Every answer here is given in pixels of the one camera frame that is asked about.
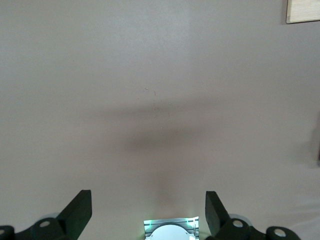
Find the black mechanical part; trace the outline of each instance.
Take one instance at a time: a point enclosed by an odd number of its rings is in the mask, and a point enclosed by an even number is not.
[[[230,218],[215,191],[206,192],[205,218],[211,233],[206,240],[301,240],[285,227],[271,226],[264,234],[241,219]]]
[[[77,240],[91,216],[91,191],[82,190],[56,218],[41,219],[18,233],[0,226],[0,240]]]

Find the gray surface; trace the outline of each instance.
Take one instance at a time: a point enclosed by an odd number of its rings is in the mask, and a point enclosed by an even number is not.
[[[260,231],[319,237],[320,24],[285,25],[286,4],[0,1],[0,225],[91,189],[81,240],[207,233],[214,190]]]

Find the round metal bolt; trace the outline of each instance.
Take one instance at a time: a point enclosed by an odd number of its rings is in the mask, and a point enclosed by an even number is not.
[[[283,237],[284,238],[285,236],[287,236],[285,231],[283,231],[283,230],[281,230],[279,228],[276,228],[273,232],[274,232],[275,235],[277,235],[279,237]]]
[[[244,226],[244,224],[240,220],[234,220],[232,223],[233,223],[233,226],[237,228],[242,228]]]
[[[40,228],[44,228],[46,226],[49,226],[50,225],[50,222],[49,221],[43,221],[42,223],[40,223]]]

